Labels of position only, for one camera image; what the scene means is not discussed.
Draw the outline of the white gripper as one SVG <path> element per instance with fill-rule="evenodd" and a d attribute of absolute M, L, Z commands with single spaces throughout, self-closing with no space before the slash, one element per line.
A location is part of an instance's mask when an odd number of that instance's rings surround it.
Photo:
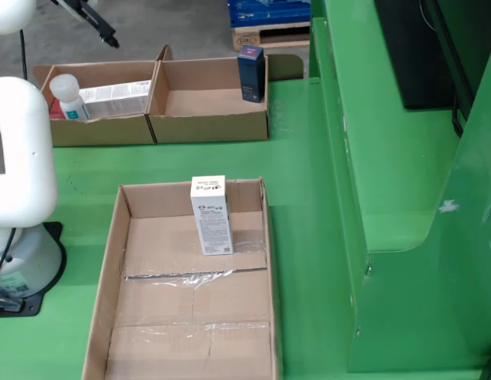
<path fill-rule="evenodd" d="M 116 30 L 105 21 L 94 9 L 98 0 L 51 0 L 56 6 L 62 6 L 73 17 L 80 21 L 87 21 L 99 34 L 100 40 L 112 48 L 119 48 L 120 44 L 115 38 Z"/>

